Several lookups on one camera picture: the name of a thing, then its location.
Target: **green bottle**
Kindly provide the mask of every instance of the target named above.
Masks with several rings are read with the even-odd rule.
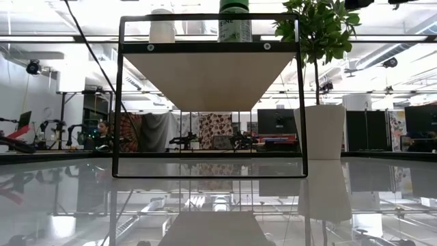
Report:
[[[220,0],[220,14],[249,13],[249,0]],[[219,42],[252,42],[251,20],[219,20]]]

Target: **white pillar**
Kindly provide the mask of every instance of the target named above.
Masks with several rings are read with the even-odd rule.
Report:
[[[85,77],[89,71],[88,67],[88,50],[86,47],[77,47],[65,54],[65,66],[58,72],[57,82],[58,91],[60,92],[81,92],[85,89]],[[64,121],[66,127],[73,124],[82,124],[83,120],[83,95],[74,95],[64,108]],[[80,131],[80,128],[75,128],[73,134]],[[63,140],[67,140],[68,132],[62,135]],[[77,141],[73,138],[73,146],[77,146]]]
[[[343,106],[346,111],[364,111],[371,110],[371,94],[349,94],[343,96]],[[346,125],[346,117],[344,118],[344,148],[348,151],[348,129]]]

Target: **person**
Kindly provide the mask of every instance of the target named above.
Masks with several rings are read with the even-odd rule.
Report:
[[[99,134],[94,139],[94,145],[96,148],[106,145],[112,148],[112,136],[109,134],[109,123],[107,121],[101,121],[98,124]]]

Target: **shelf underside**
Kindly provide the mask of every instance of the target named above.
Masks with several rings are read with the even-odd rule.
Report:
[[[291,52],[128,53],[127,58],[182,111],[250,111]]]

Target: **security camera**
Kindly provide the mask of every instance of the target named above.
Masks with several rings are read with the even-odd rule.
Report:
[[[30,75],[40,75],[42,71],[39,60],[30,60],[29,65],[27,65],[26,72]]]
[[[394,67],[397,66],[397,60],[394,57],[390,58],[390,59],[384,61],[382,66],[385,67],[385,68],[394,68]]]

